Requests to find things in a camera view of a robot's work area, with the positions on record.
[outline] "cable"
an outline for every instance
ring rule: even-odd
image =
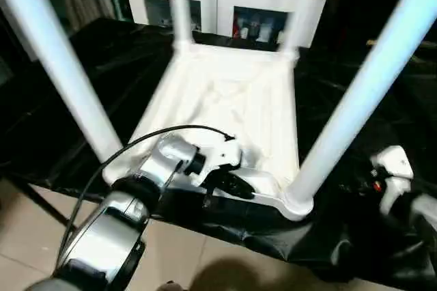
[[[228,135],[227,133],[225,133],[219,129],[213,128],[213,127],[204,126],[204,125],[179,125],[179,126],[173,126],[173,127],[168,127],[168,128],[156,130],[152,133],[141,136],[138,139],[135,139],[134,141],[132,141],[129,144],[127,144],[126,146],[124,146],[122,149],[118,150],[116,153],[114,153],[112,156],[110,156],[105,162],[103,162],[99,166],[99,168],[94,172],[93,176],[88,180],[88,182],[85,185],[85,187],[83,188],[81,194],[77,198],[76,204],[74,205],[72,214],[70,216],[70,220],[68,221],[68,224],[66,226],[66,230],[62,236],[61,244],[59,246],[59,252],[57,254],[57,266],[59,265],[59,261],[61,259],[61,254],[64,252],[65,246],[66,246],[67,241],[68,241],[68,237],[70,236],[70,233],[72,231],[74,220],[76,219],[77,213],[79,212],[79,209],[81,208],[83,198],[85,197],[85,194],[88,191],[91,184],[93,183],[93,181],[102,173],[103,169],[106,168],[110,163],[112,163],[120,154],[131,149],[132,147],[134,147],[138,143],[141,143],[142,141],[145,141],[146,139],[149,139],[150,137],[157,136],[157,135],[164,134],[164,133],[168,133],[168,132],[171,132],[174,130],[180,130],[180,129],[206,129],[206,130],[211,130],[213,132],[216,132],[218,134],[222,134],[225,137],[226,141],[229,141],[231,139],[235,139],[235,137]]]

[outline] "tile floor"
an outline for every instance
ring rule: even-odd
[[[75,199],[36,189],[70,214]],[[21,291],[50,275],[63,227],[6,181],[0,181],[0,201],[0,288]],[[86,203],[78,221],[94,206]],[[325,283],[305,268],[158,221],[149,224],[144,238],[146,253],[128,287],[132,291],[153,291],[169,280],[192,291],[396,290],[359,279]]]

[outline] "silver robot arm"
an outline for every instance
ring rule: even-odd
[[[236,176],[228,188],[208,179],[213,171],[227,174],[240,166],[241,150],[235,140],[224,144],[216,149],[219,155],[213,151],[207,158],[179,135],[161,137],[128,177],[114,183],[113,191],[69,238],[53,277],[28,290],[124,290],[145,250],[141,235],[150,211],[175,174],[195,174],[200,186],[209,191],[219,187],[237,196],[253,192]]]

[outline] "red light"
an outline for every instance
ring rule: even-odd
[[[374,182],[373,188],[375,189],[376,192],[382,191],[382,187],[381,187],[381,184],[379,182]]]

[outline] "glass cabinet door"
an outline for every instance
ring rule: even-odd
[[[170,0],[129,0],[134,22],[162,27],[173,26]],[[191,29],[216,33],[216,0],[188,0]]]

